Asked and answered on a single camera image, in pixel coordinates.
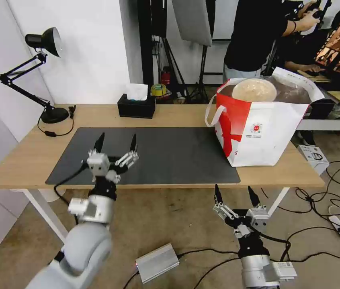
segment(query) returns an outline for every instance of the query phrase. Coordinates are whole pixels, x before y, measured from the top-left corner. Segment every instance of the tissue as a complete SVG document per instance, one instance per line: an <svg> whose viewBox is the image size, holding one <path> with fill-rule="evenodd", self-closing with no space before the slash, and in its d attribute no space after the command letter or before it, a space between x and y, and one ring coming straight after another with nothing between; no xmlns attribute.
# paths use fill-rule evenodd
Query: tissue
<svg viewBox="0 0 340 289"><path fill-rule="evenodd" d="M146 100L147 93L147 84L130 83L127 85L127 99L129 100Z"/></svg>

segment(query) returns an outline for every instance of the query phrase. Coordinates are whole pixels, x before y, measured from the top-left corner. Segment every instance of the man's hand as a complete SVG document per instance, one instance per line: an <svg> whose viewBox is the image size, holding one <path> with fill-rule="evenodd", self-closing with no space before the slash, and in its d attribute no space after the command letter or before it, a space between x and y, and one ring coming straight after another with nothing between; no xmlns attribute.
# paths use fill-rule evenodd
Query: man's hand
<svg viewBox="0 0 340 289"><path fill-rule="evenodd" d="M311 72L320 72L324 70L320 66L316 64L311 64L311 65L301 65L300 69L301 71L311 71Z"/></svg>
<svg viewBox="0 0 340 289"><path fill-rule="evenodd" d="M316 19L313 17L313 14L318 11L317 9L309 12L302 19L297 21L297 29L296 31L307 31L320 22L320 19Z"/></svg>
<svg viewBox="0 0 340 289"><path fill-rule="evenodd" d="M311 6L312 4L315 4L316 2L317 2L316 0L313 0L313 1L305 4L304 7L297 13L297 17L299 17L299 18L303 17L304 13L307 11L309 6Z"/></svg>

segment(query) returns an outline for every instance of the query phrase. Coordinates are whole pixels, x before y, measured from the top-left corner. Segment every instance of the black t-shirt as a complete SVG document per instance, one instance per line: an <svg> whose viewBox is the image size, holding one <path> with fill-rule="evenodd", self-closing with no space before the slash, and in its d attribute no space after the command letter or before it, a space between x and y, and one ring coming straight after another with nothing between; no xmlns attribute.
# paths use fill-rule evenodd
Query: black t-shirt
<svg viewBox="0 0 340 289"><path fill-rule="evenodd" d="M315 64L315 56L325 44L329 33L330 29L321 29L308 35L299 35L296 39L293 36L282 37L276 52L279 57L278 66L284 67L285 61L304 65Z"/></svg>
<svg viewBox="0 0 340 289"><path fill-rule="evenodd" d="M225 64L240 71L259 70L287 25L281 0L239 0Z"/></svg>

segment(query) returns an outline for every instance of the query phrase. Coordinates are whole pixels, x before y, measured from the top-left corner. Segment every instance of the silver power supply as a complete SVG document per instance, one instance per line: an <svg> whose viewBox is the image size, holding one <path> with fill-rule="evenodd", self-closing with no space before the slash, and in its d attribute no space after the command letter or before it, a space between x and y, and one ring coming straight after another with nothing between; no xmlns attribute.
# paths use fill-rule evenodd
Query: silver power supply
<svg viewBox="0 0 340 289"><path fill-rule="evenodd" d="M178 257L170 243L135 261L143 284L162 275L179 264Z"/></svg>

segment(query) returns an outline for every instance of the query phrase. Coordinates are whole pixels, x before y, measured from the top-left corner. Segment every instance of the bag handle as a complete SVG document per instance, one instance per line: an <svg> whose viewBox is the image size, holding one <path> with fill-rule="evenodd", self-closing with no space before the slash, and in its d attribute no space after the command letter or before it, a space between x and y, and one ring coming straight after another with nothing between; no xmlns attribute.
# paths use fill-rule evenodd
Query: bag handle
<svg viewBox="0 0 340 289"><path fill-rule="evenodd" d="M212 126L215 126L216 123L218 122L219 120L219 117L221 116L222 112L226 112L226 107L224 106L219 106L219 108L217 109L217 111L215 112L214 116L213 116L213 119L211 121L211 123L208 123L207 121L207 117L209 116L209 112L210 112L210 109L211 109L211 105L213 103L213 100L214 100L214 97L216 96L213 95L213 97L210 99L209 101L209 104L207 105L206 107L206 111L205 111L205 124L207 127L212 127Z"/></svg>

